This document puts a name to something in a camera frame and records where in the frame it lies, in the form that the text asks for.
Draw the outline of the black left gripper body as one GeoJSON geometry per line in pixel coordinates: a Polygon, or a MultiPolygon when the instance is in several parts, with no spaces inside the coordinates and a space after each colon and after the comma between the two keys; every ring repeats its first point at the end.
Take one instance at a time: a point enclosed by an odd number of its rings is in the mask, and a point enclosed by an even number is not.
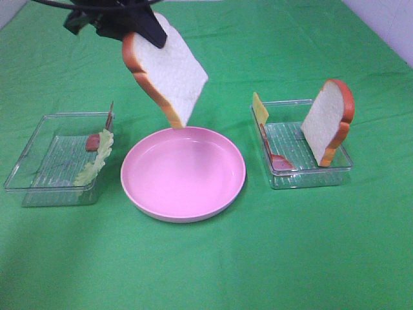
{"type": "Polygon", "coordinates": [[[92,25],[99,36],[119,41],[128,33],[137,32],[150,41],[152,34],[148,31],[146,22],[152,11],[143,3],[143,1],[73,1],[77,6],[114,7],[115,10],[76,8],[67,16],[64,27],[77,35],[86,25],[92,25]]]}

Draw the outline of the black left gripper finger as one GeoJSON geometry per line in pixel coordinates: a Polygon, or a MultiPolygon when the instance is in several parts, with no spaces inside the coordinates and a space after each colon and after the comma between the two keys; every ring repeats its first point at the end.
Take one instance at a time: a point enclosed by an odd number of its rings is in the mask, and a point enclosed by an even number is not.
{"type": "Polygon", "coordinates": [[[137,32],[159,49],[165,46],[167,34],[149,6],[131,9],[129,16],[132,20],[131,31],[137,32]]]}

